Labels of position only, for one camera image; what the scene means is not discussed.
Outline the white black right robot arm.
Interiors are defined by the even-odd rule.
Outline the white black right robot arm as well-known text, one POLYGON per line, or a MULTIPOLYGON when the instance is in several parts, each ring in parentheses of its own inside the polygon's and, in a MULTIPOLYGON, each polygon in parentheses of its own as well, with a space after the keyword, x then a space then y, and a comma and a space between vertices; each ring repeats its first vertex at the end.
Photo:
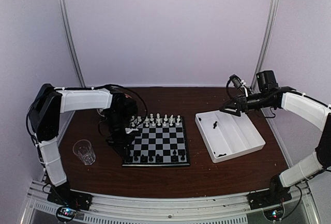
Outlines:
POLYGON ((330 171, 330 105, 318 101, 290 86, 279 86, 272 70, 256 74, 258 92, 253 92, 245 81, 233 74, 225 87, 229 100, 220 107, 223 113, 241 116, 253 110, 270 108, 282 110, 313 126, 320 132, 311 154, 274 176, 270 180, 265 200, 276 204, 285 191, 302 181, 330 171))

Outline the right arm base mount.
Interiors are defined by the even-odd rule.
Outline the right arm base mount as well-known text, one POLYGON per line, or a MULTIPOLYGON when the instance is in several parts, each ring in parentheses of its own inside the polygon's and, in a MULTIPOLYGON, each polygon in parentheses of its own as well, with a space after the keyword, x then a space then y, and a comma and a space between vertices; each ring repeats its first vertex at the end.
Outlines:
POLYGON ((292 200, 292 196, 288 191, 273 195, 268 189, 248 193, 247 200, 251 210, 260 209, 267 220, 276 222, 285 216, 284 203, 292 200))

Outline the white plastic tray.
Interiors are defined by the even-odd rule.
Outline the white plastic tray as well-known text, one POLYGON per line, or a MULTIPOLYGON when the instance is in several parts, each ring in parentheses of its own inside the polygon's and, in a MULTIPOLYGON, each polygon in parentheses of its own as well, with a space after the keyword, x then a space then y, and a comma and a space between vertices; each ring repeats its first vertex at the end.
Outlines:
POLYGON ((266 142, 250 118, 218 110, 197 113, 195 123, 213 163, 219 163, 261 150, 266 142))

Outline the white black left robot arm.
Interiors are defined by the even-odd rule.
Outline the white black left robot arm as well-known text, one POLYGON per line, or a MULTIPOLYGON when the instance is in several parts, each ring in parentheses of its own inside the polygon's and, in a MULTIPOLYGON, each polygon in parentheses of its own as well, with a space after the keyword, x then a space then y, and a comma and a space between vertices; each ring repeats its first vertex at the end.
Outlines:
POLYGON ((101 123, 106 127, 103 134, 106 142, 122 159, 127 159, 129 147, 138 134, 132 124, 138 114, 138 105, 125 91, 125 88, 113 84, 55 87, 46 83, 28 108, 25 117, 27 133, 51 185, 56 188, 53 194, 62 205, 70 205, 74 201, 74 193, 65 187, 69 179, 58 148, 60 117, 72 112, 74 130, 83 132, 91 129, 79 117, 90 117, 94 121, 101 117, 101 123))

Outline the black white chessboard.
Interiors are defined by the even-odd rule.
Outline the black white chessboard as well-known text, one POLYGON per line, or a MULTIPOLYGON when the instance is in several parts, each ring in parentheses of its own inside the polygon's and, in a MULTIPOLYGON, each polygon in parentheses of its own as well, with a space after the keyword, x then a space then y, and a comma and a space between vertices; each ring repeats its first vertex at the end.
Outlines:
POLYGON ((124 159, 123 167, 180 167, 189 166, 190 157, 188 142, 186 136, 185 119, 178 115, 164 116, 161 122, 154 118, 156 127, 152 127, 149 121, 149 127, 145 127, 145 122, 136 125, 139 135, 135 137, 130 146, 129 159, 124 159), (186 160, 181 161, 181 154, 186 153, 186 160), (156 156, 162 156, 162 162, 156 162, 156 156), (146 157, 146 162, 141 162, 141 155, 146 157), (149 155, 153 156, 153 162, 148 161, 149 155), (138 161, 133 161, 133 157, 138 156, 138 161), (178 162, 173 161, 173 156, 178 157, 178 162))

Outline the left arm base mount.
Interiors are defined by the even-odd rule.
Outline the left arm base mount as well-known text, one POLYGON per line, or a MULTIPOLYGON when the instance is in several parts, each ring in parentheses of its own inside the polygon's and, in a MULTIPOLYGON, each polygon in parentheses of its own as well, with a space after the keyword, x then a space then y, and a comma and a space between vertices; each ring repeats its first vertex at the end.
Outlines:
POLYGON ((58 204, 55 211, 55 217, 60 222, 72 221, 80 211, 88 211, 93 196, 87 193, 71 191, 69 198, 60 197, 56 192, 50 191, 47 197, 49 202, 58 204))

